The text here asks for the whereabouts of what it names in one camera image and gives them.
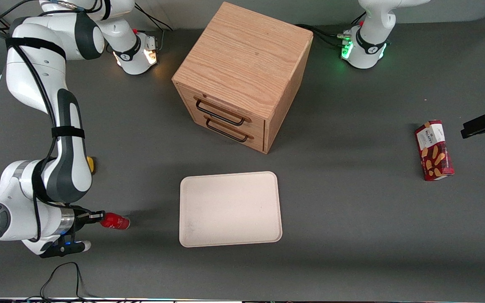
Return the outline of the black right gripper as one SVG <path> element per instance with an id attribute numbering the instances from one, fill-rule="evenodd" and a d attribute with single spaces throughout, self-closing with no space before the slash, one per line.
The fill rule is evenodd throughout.
<path id="1" fill-rule="evenodd" d="M 73 206 L 74 222 L 72 225 L 72 238 L 75 239 L 76 233 L 86 224 L 100 223 L 104 220 L 105 211 L 95 211 L 79 206 Z"/>

